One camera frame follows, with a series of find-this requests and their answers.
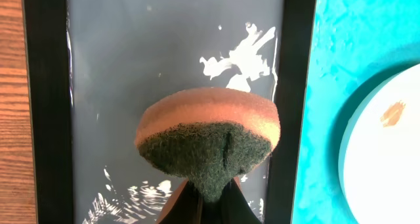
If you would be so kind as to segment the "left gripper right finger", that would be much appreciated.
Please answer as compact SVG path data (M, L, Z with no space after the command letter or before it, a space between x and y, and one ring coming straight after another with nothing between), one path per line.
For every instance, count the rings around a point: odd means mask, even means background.
M224 187L219 202L222 224L261 224L235 179Z

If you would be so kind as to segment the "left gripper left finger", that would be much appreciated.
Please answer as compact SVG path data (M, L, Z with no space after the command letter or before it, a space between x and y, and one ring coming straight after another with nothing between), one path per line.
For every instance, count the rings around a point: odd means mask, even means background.
M164 205L157 224L200 224L202 196L189 180L183 181Z

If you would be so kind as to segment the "green orange sponge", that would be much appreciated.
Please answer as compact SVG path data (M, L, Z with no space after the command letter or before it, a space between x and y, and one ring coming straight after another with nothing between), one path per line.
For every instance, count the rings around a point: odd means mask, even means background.
M149 107L135 145L154 168L187 178L205 201L215 202L232 178L266 159L280 134L272 101L235 89L197 88Z

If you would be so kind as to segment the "light blue plate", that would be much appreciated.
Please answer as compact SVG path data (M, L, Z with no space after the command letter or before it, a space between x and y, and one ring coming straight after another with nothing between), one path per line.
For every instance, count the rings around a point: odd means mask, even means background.
M382 81L360 103L338 172L358 223L419 222L419 66Z

